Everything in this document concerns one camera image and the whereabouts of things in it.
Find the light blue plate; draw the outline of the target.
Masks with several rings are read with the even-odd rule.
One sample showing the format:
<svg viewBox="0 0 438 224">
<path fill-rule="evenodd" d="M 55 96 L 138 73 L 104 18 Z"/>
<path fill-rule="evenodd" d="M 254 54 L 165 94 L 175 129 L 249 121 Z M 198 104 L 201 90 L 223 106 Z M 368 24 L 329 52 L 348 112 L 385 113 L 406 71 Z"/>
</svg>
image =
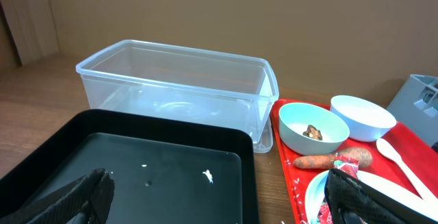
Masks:
<svg viewBox="0 0 438 224">
<path fill-rule="evenodd" d="M 307 187 L 304 204 L 308 223 L 317 223 L 318 212 L 324 198 L 324 186 L 327 174 L 328 171 L 324 171 L 316 175 Z M 437 206 L 431 205 L 429 202 L 421 199 L 406 188 L 403 188 L 388 179 L 365 171 L 359 171 L 358 178 L 363 183 L 371 186 L 384 195 L 387 195 L 393 200 L 431 218 L 434 221 L 437 221 Z"/>
</svg>

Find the brown food scrap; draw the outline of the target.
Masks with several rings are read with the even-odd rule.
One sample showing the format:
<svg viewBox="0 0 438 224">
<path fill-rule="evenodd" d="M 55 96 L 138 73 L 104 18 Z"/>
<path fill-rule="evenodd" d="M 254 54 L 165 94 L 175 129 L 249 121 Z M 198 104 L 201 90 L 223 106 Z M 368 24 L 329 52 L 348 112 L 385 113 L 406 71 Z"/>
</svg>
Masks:
<svg viewBox="0 0 438 224">
<path fill-rule="evenodd" d="M 308 138 L 312 138 L 315 140 L 322 140 L 323 139 L 321 131 L 316 129 L 312 125 L 308 125 L 307 129 L 302 134 L 303 134 L 303 136 L 306 136 Z"/>
</svg>

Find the light blue bowl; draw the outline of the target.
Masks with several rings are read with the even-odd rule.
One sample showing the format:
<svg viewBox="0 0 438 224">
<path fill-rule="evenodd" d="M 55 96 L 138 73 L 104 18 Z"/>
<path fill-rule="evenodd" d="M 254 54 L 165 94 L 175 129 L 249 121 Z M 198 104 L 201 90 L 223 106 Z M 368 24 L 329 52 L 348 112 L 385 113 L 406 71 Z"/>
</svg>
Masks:
<svg viewBox="0 0 438 224">
<path fill-rule="evenodd" d="M 330 111 L 347 124 L 350 138 L 360 142 L 374 142 L 397 124 L 395 117 L 385 108 L 349 95 L 334 96 Z"/>
</svg>

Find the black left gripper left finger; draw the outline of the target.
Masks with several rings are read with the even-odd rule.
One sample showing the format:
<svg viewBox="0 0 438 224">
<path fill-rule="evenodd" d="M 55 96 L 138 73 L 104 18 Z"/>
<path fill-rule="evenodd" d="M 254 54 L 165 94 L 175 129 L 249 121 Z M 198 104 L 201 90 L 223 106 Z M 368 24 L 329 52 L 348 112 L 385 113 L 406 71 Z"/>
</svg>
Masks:
<svg viewBox="0 0 438 224">
<path fill-rule="evenodd" d="M 95 169 L 47 196 L 1 218 L 1 223 L 106 224 L 115 183 L 105 169 Z"/>
</svg>

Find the green bowl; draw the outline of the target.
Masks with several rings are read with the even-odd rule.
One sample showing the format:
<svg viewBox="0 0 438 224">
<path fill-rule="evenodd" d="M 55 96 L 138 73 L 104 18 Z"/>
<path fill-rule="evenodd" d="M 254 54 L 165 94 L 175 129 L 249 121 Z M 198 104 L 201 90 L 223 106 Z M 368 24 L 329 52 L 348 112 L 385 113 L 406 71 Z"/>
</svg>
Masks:
<svg viewBox="0 0 438 224">
<path fill-rule="evenodd" d="M 332 153 L 349 137 L 347 124 L 333 112 L 308 103 L 279 109 L 279 136 L 301 155 Z"/>
</svg>

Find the red snack wrapper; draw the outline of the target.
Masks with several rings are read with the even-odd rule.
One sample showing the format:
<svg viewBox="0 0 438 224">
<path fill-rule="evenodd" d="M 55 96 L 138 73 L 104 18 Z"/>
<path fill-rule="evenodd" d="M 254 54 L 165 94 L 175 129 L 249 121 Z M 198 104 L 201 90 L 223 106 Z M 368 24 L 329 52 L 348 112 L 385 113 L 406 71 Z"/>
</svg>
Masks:
<svg viewBox="0 0 438 224">
<path fill-rule="evenodd" d="M 359 161 L 356 159 L 348 158 L 340 153 L 335 154 L 335 160 L 333 162 L 333 168 L 339 169 L 349 176 L 357 179 L 357 173 L 359 170 Z M 331 211 L 329 210 L 329 205 L 327 203 L 326 198 L 323 198 L 323 201 L 320 205 L 320 209 L 318 212 L 317 218 L 318 224 L 333 224 Z"/>
</svg>

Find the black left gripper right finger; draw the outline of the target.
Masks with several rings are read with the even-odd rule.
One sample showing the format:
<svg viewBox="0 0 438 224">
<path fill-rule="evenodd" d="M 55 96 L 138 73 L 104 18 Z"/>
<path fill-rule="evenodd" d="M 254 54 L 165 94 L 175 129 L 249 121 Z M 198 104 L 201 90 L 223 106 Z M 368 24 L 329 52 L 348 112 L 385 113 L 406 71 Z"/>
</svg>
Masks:
<svg viewBox="0 0 438 224">
<path fill-rule="evenodd" d="M 339 169 L 329 170 L 324 194 L 334 224 L 433 224 L 436 222 Z"/>
</svg>

